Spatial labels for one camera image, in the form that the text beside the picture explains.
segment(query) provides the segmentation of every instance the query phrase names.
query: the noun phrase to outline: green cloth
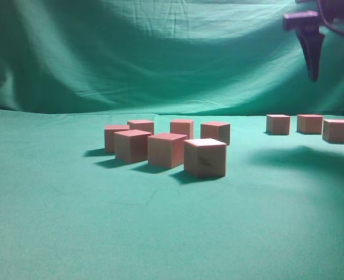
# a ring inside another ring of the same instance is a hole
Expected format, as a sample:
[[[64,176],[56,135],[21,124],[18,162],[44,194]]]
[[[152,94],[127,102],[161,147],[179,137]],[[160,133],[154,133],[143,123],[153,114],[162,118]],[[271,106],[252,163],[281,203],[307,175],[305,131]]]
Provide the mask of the green cloth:
[[[344,280],[344,145],[193,116],[231,123],[225,177],[103,153],[105,125],[175,117],[0,110],[0,280]]]
[[[344,114],[344,38],[307,78],[292,0],[0,0],[0,109]]]

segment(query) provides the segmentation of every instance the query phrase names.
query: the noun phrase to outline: wooden cube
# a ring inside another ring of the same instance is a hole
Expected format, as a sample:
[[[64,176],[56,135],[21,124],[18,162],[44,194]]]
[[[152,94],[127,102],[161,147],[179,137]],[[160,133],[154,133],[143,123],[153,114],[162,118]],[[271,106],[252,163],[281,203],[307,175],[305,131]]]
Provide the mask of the wooden cube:
[[[303,134],[321,134],[323,121],[324,117],[321,115],[298,115],[297,132]]]
[[[127,163],[147,160],[148,131],[128,130],[114,133],[114,155]]]
[[[230,123],[210,121],[200,124],[200,138],[212,138],[230,145]]]
[[[114,133],[129,130],[127,124],[106,125],[104,128],[104,147],[106,153],[114,153]]]
[[[148,164],[174,168],[183,163],[184,134],[160,133],[148,137]]]
[[[185,140],[184,170],[196,178],[225,176],[226,150],[226,143],[211,138]]]
[[[171,121],[171,133],[185,134],[187,139],[194,138],[193,120],[173,120]]]
[[[133,121],[128,121],[127,124],[130,126],[131,130],[148,131],[152,135],[155,133],[155,124],[153,121],[133,120]]]
[[[344,144],[344,120],[324,120],[322,139],[335,144]]]
[[[266,132],[272,135],[288,135],[290,121],[289,115],[266,115]]]

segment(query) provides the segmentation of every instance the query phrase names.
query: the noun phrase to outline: green table surface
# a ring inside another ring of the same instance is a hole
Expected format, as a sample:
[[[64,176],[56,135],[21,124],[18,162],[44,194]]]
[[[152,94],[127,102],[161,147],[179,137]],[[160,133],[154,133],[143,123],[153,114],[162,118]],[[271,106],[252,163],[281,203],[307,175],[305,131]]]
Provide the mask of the green table surface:
[[[326,118],[344,118],[325,116]],[[344,280],[344,145],[231,123],[227,175],[125,164],[107,124],[175,115],[0,110],[0,279]]]

